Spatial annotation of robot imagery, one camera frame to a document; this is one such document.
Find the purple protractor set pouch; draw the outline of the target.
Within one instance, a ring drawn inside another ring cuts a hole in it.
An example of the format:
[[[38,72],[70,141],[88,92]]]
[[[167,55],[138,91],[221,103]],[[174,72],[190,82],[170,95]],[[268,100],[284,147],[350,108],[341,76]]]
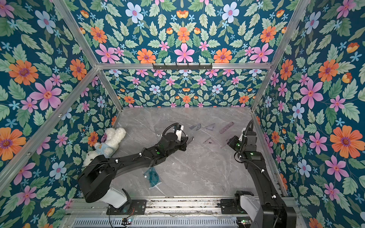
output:
[[[186,144],[187,145],[190,144],[193,140],[194,140],[194,137],[193,136],[192,137],[188,137],[188,140],[187,140]]]

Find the purple straight ruler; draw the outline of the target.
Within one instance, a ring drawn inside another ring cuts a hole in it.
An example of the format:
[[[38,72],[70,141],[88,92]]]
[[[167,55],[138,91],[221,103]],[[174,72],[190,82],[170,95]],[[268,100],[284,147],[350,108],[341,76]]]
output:
[[[226,124],[222,129],[219,130],[220,134],[225,133],[229,128],[231,128],[234,125],[234,122],[230,122]]]

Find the purple triangle ruler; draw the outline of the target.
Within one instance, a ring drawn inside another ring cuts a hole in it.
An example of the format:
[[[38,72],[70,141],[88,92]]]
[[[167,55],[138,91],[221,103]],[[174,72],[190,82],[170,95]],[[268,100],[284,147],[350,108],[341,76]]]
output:
[[[216,139],[214,139],[214,138],[208,138],[208,139],[206,139],[204,142],[203,142],[203,144],[211,144],[211,145],[218,145],[218,144],[220,144],[220,142],[218,141],[218,140],[216,140]]]

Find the grey protractor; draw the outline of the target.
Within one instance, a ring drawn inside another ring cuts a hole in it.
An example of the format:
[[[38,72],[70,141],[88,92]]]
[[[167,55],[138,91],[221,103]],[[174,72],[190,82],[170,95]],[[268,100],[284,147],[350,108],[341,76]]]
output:
[[[190,130],[191,130],[191,131],[198,131],[198,130],[200,130],[200,128],[201,128],[201,124],[200,124],[200,123],[198,123],[198,124],[196,124],[196,125],[191,126],[191,127],[190,127]]]

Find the grey triangle ruler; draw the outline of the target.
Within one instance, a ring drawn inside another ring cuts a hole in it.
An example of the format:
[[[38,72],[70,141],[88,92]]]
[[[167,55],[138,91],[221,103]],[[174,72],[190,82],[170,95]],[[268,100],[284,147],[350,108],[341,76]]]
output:
[[[204,129],[209,130],[209,131],[213,131],[215,129],[215,125],[216,125],[215,123],[212,123],[212,124],[206,126]]]

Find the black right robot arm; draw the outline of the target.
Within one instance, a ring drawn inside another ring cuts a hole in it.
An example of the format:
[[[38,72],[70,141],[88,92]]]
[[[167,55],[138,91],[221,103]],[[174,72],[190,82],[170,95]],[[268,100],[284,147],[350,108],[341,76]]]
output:
[[[294,228],[297,214],[293,207],[286,205],[267,171],[262,153],[257,151],[257,134],[253,120],[242,129],[240,136],[234,136],[227,144],[234,151],[234,159],[244,164],[250,174],[259,200],[251,192],[237,191],[233,206],[238,213],[246,212],[252,220],[252,228]]]

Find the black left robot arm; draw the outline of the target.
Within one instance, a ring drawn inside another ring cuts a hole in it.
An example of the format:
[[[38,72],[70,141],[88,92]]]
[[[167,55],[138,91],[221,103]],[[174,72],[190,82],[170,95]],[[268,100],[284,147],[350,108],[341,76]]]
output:
[[[186,151],[193,138],[183,130],[183,125],[173,123],[162,133],[160,140],[140,153],[125,157],[109,157],[100,154],[87,159],[83,172],[78,177],[78,185],[87,203],[102,201],[116,209],[129,210],[132,200],[126,190],[112,188],[114,178],[125,173],[159,165],[177,151]]]

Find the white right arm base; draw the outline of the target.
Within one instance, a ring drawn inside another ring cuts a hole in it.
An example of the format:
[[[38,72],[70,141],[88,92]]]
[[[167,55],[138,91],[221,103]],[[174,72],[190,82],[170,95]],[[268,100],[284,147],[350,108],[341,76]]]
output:
[[[254,194],[248,191],[236,191],[233,200],[233,207],[240,214],[247,214],[254,220],[259,212],[260,203]]]

